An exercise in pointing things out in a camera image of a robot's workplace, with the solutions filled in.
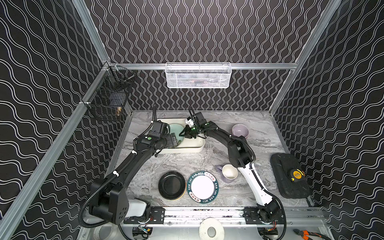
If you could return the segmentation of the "mint green ceramic plate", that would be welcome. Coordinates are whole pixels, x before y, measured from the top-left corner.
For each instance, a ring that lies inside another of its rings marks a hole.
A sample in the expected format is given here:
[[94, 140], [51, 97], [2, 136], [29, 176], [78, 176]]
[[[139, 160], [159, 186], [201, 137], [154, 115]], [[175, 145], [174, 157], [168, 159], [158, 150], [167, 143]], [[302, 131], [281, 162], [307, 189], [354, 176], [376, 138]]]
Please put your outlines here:
[[179, 134], [184, 130], [184, 127], [180, 124], [170, 124], [171, 134], [174, 133], [177, 139], [177, 145], [173, 148], [178, 147], [184, 140], [184, 137], [180, 137]]

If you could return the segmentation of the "lilac ceramic bowl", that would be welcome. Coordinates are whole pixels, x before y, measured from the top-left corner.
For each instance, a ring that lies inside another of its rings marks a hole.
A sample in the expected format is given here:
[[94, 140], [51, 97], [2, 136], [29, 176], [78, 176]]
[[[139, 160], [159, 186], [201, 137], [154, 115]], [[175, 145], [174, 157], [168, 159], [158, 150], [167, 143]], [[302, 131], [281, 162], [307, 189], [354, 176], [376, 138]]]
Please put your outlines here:
[[232, 135], [234, 136], [237, 136], [237, 137], [243, 136], [247, 139], [249, 134], [250, 134], [249, 128], [243, 124], [236, 124], [232, 127]]

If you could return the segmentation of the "black round plate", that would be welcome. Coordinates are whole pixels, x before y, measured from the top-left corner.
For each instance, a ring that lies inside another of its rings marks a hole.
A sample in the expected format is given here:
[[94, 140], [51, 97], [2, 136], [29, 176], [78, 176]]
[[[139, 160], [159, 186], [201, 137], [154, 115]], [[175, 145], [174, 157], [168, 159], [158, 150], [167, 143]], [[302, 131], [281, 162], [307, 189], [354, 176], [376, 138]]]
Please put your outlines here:
[[180, 199], [186, 192], [186, 181], [177, 171], [169, 171], [161, 176], [158, 182], [160, 195], [169, 201]]

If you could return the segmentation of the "white plate green rim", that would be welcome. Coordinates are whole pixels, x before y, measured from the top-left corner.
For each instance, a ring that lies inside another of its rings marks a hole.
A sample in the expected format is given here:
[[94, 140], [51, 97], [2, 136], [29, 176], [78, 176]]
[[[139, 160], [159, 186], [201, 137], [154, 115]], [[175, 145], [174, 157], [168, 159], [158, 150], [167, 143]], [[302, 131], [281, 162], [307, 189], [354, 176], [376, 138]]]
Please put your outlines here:
[[219, 194], [218, 180], [210, 172], [197, 171], [187, 181], [187, 193], [195, 202], [208, 204]]

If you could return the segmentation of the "lilac mug white inside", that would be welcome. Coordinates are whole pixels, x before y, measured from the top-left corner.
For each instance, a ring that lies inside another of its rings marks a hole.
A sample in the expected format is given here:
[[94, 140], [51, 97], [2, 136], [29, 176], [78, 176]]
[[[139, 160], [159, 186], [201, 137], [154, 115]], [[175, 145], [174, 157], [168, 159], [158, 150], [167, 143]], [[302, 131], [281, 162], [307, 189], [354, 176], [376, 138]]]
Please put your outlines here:
[[217, 165], [216, 170], [221, 174], [221, 179], [225, 183], [231, 183], [238, 177], [238, 169], [231, 164], [223, 166]]

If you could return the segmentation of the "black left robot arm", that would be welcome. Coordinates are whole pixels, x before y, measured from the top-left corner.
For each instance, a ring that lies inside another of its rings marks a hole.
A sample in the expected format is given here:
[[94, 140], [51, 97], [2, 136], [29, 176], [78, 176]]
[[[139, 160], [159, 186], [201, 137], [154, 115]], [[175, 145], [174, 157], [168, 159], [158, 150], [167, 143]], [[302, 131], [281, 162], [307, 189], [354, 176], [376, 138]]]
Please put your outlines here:
[[127, 188], [144, 163], [163, 149], [178, 145], [169, 124], [157, 119], [157, 105], [149, 127], [133, 141], [133, 150], [125, 160], [105, 178], [91, 185], [91, 194], [80, 208], [78, 221], [81, 227], [96, 228], [107, 223], [121, 224], [124, 219], [137, 217], [148, 222], [151, 206], [143, 200], [130, 200]]

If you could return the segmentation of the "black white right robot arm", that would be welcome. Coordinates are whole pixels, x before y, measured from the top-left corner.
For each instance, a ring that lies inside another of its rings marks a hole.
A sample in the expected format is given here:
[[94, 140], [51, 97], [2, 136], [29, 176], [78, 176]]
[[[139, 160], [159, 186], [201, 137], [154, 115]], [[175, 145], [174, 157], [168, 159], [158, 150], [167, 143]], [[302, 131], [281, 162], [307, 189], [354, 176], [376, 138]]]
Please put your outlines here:
[[187, 139], [195, 139], [203, 134], [205, 137], [219, 141], [228, 149], [230, 164], [242, 173], [257, 201], [257, 214], [261, 222], [277, 226], [277, 217], [282, 217], [283, 231], [278, 237], [283, 239], [287, 231], [287, 218], [282, 201], [269, 192], [255, 168], [256, 154], [245, 137], [237, 137], [207, 121], [201, 112], [189, 108], [190, 117], [180, 134]]

